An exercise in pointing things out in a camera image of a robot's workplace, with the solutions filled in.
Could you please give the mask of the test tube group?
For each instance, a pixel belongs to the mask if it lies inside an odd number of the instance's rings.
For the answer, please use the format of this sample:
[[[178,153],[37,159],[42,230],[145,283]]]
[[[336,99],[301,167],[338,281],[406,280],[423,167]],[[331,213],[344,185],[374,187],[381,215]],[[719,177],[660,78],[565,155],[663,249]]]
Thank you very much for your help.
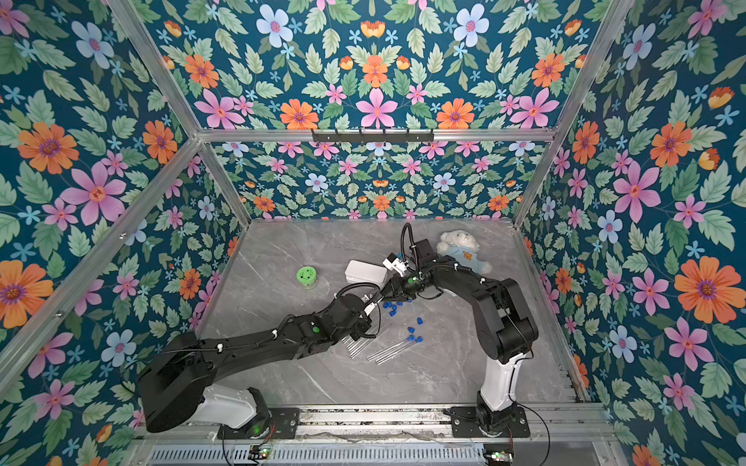
[[[379,357],[375,360],[377,365],[382,365],[385,362],[388,362],[401,353],[404,353],[404,351],[409,350],[411,347],[414,347],[415,345],[418,345],[419,343],[422,343],[424,340],[423,337],[413,337],[412,339],[409,339],[406,343],[403,345],[396,347],[393,351],[390,351],[389,353],[386,353],[385,355]]]
[[[381,349],[381,351],[377,351],[377,353],[373,353],[373,355],[369,355],[369,357],[367,357],[367,360],[373,361],[373,360],[383,359],[385,356],[388,356],[390,353],[394,353],[396,350],[399,350],[405,345],[414,343],[415,340],[416,340],[416,337],[414,335],[409,335],[405,340],[395,343],[391,345],[390,347]]]

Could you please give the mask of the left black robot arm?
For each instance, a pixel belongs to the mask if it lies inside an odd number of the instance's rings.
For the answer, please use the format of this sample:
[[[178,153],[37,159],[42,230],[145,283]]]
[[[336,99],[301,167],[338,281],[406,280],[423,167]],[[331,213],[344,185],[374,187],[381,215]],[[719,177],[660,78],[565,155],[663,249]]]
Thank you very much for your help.
[[[324,353],[348,336],[367,338],[368,316],[381,289],[374,283],[343,287],[319,312],[288,315],[265,331],[229,339],[199,339],[188,332],[154,355],[138,379],[146,427],[174,428],[197,412],[214,382],[269,363]]]

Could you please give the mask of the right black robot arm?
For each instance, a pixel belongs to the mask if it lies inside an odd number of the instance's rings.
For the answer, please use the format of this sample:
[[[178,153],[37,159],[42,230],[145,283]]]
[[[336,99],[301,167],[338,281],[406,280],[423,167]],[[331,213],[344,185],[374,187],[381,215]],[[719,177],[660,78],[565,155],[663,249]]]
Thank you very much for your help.
[[[495,280],[460,264],[454,256],[437,252],[429,240],[417,241],[411,223],[399,237],[399,253],[390,254],[384,266],[392,272],[379,302],[416,299],[434,287],[450,291],[468,303],[476,335],[487,357],[485,379],[478,391],[474,421],[480,430],[495,436],[516,419],[518,374],[532,359],[532,345],[539,329],[519,284],[513,279]]]

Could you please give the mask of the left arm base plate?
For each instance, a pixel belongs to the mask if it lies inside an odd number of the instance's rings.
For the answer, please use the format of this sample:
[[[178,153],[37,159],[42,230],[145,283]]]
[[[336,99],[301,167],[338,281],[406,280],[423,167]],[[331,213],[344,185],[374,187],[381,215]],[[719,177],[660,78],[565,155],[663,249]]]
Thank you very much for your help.
[[[259,412],[246,425],[233,429],[221,427],[221,440],[289,440],[295,438],[299,427],[300,410],[297,408],[271,408]]]

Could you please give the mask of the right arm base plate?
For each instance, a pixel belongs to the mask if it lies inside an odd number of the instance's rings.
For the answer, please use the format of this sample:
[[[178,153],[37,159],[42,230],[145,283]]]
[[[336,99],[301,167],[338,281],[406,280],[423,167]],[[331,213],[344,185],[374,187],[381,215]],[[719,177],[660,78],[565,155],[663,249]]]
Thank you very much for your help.
[[[523,408],[509,407],[492,412],[484,407],[451,407],[444,411],[450,417],[455,438],[524,439],[530,437],[530,426]]]

